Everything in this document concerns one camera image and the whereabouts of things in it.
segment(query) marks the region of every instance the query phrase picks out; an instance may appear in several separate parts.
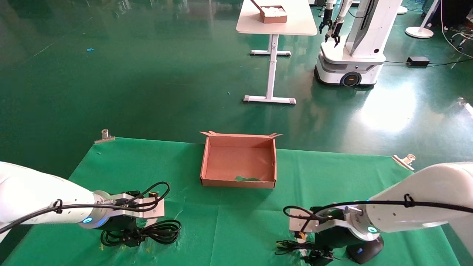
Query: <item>green tablecloth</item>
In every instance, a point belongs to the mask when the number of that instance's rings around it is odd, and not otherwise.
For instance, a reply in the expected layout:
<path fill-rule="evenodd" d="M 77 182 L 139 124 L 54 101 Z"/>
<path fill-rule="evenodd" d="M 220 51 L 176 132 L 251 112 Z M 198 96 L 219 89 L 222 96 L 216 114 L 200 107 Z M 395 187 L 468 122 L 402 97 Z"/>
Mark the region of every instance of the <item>green tablecloth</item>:
<path fill-rule="evenodd" d="M 183 224 L 176 243 L 162 246 L 148 239 L 138 248 L 107 248 L 101 246 L 100 231 L 36 225 L 5 265 L 300 265 L 296 257 L 274 255 L 275 241 L 291 238 L 284 206 L 364 200 L 411 174 L 385 156 L 278 150 L 274 190 L 202 187 L 202 154 L 200 144 L 117 138 L 92 146 L 70 178 L 109 193 L 169 182 L 166 217 Z M 440 227 L 383 238 L 384 250 L 367 265 L 458 265 Z"/>

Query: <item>blue indicator light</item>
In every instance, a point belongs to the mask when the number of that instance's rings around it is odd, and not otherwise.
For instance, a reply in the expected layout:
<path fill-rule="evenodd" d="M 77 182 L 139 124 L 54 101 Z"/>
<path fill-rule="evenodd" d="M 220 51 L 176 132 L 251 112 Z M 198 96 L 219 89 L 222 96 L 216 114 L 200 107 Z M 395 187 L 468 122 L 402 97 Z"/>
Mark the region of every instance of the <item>blue indicator light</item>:
<path fill-rule="evenodd" d="M 370 231 L 371 233 L 376 233 L 378 232 L 378 230 L 372 226 L 368 226 L 368 231 Z"/>
<path fill-rule="evenodd" d="M 91 221 L 92 221 L 92 217 L 87 217 L 87 218 L 85 218 L 82 222 L 83 222 L 83 223 L 89 223 L 89 222 L 91 222 Z"/>

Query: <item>open cardboard box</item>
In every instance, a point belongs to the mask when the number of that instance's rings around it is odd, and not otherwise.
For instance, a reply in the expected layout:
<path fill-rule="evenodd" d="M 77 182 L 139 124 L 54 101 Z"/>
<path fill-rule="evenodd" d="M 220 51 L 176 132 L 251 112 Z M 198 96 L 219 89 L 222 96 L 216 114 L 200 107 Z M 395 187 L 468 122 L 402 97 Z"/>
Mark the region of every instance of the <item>open cardboard box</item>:
<path fill-rule="evenodd" d="M 282 134 L 201 133 L 207 136 L 201 169 L 203 186 L 274 188 L 277 169 L 274 138 Z"/>
<path fill-rule="evenodd" d="M 253 4 L 259 9 L 260 17 L 263 20 L 263 23 L 266 23 L 266 24 L 267 23 L 286 23 L 288 21 L 288 15 L 279 16 L 279 17 L 267 17 L 265 12 L 262 9 L 262 8 L 273 7 L 273 8 L 282 9 L 284 10 L 284 12 L 286 12 L 286 10 L 282 6 L 259 6 L 254 0 L 251 0 L 251 2 L 253 2 Z"/>

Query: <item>green paper scrap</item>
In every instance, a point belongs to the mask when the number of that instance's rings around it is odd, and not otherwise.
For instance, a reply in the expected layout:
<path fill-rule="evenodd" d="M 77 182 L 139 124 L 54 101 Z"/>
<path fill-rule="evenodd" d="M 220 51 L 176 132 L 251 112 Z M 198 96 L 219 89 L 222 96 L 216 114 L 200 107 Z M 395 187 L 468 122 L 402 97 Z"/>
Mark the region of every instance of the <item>green paper scrap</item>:
<path fill-rule="evenodd" d="M 261 181 L 261 180 L 259 180 L 259 179 L 257 179 L 257 178 L 244 178 L 244 177 L 242 177 L 242 176 L 237 176 L 237 177 L 235 178 L 235 181 L 247 182 L 247 181 Z"/>
<path fill-rule="evenodd" d="M 136 219 L 136 226 L 138 226 L 139 228 L 143 228 L 146 226 L 146 223 L 148 221 L 146 219 L 143 219 L 143 218 L 137 218 Z"/>

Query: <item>metal clamp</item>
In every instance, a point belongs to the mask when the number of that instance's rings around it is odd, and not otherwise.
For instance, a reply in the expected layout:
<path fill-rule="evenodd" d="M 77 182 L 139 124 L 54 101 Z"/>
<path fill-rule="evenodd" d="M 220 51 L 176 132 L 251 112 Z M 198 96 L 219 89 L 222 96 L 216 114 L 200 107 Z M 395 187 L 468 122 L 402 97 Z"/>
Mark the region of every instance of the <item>metal clamp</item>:
<path fill-rule="evenodd" d="M 393 159 L 400 165 L 406 167 L 407 169 L 414 171 L 411 163 L 415 161 L 415 156 L 413 154 L 408 154 L 404 159 L 399 158 L 397 155 L 393 155 Z"/>
<path fill-rule="evenodd" d="M 115 137 L 111 136 L 108 133 L 108 129 L 105 128 L 105 129 L 102 130 L 102 138 L 100 140 L 96 140 L 95 144 L 102 143 L 102 142 L 114 141 L 114 140 L 115 140 Z"/>

